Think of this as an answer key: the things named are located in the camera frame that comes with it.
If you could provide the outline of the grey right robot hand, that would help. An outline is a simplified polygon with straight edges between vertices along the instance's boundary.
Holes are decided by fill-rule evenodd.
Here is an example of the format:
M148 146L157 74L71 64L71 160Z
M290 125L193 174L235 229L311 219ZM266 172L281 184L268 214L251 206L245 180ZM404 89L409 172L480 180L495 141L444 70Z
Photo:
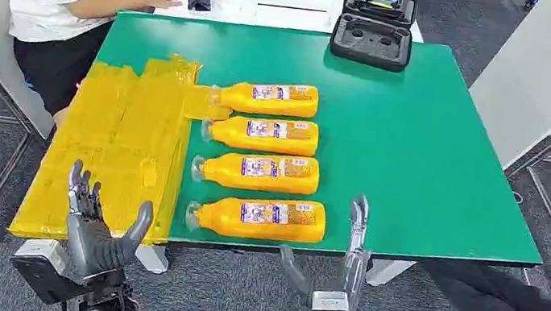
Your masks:
M296 266L293 250L280 246L280 263L287 273L301 300L314 310L357 311L361 287L366 275L371 253L365 249L369 203L364 194L359 194L350 203L350 238L342 258L333 288L325 291L313 289L312 282Z

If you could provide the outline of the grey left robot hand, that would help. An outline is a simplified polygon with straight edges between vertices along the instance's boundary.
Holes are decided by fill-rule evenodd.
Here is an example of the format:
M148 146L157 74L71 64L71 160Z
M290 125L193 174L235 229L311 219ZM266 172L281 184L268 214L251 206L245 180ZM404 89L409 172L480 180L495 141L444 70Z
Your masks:
M67 244L77 272L85 278L129 264L154 219L153 204L145 201L126 233L112 236L103 218L102 184L91 185L90 175L81 160L76 160L68 173Z

